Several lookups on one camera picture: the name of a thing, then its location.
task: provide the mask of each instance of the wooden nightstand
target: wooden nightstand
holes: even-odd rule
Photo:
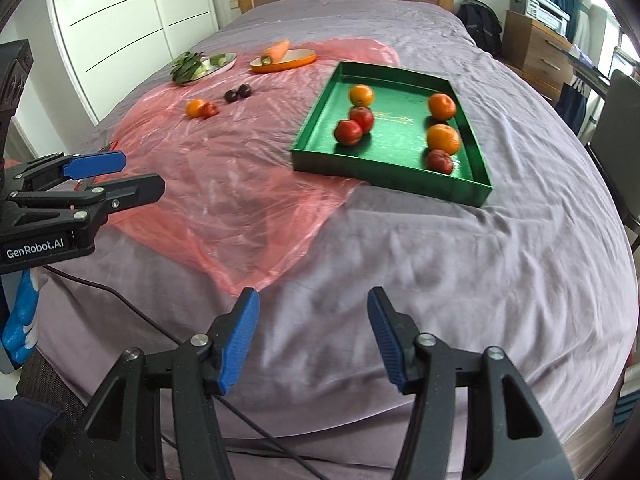
[[[553,105],[574,69],[564,52],[571,43],[537,20],[508,10],[501,61]]]

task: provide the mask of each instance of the backpack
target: backpack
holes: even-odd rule
[[[492,56],[502,51],[502,26],[491,7],[478,0],[465,0],[456,14],[476,45]]]

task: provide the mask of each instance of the white printer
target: white printer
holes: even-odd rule
[[[511,0],[510,10],[538,20],[560,36],[566,37],[570,17],[551,0]]]

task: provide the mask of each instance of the red plastic bag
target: red plastic bag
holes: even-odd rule
[[[360,183],[294,172],[289,149],[338,60],[395,65],[389,47],[365,39],[307,43],[316,62],[256,75],[239,56],[225,74],[185,87],[171,83],[144,95],[113,134],[127,155],[126,175],[159,173],[161,200],[110,218],[127,235],[184,265],[206,272],[223,292],[261,290],[308,250],[329,216]],[[251,97],[226,104],[242,83]],[[220,114],[186,117],[192,99],[215,102]]]

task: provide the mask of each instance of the orange fruit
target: orange fruit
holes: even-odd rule
[[[448,121],[456,114],[456,103],[446,94],[434,94],[428,100],[429,111],[437,121]]]
[[[434,124],[427,130],[427,147],[455,155],[460,150],[460,134],[446,124]]]
[[[353,106],[368,107],[373,99],[373,90],[367,85],[356,85],[349,90],[349,100]]]
[[[189,104],[187,104],[187,115],[192,119],[199,117],[200,111],[205,104],[207,104],[207,102],[204,99],[194,99],[190,101]]]

